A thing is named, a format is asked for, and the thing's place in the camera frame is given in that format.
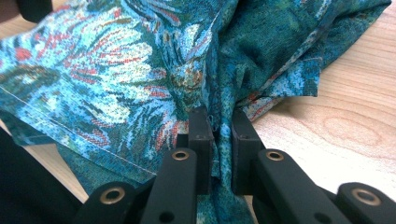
wrinkled cloth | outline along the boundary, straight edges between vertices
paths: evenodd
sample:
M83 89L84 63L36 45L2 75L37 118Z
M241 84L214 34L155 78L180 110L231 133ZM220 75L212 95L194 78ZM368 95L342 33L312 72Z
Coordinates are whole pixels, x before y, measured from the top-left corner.
M20 145L54 142L88 193L138 187L200 105L219 139L198 223L251 223L231 192L231 116L316 96L321 69L389 0L69 1L0 42L0 118Z

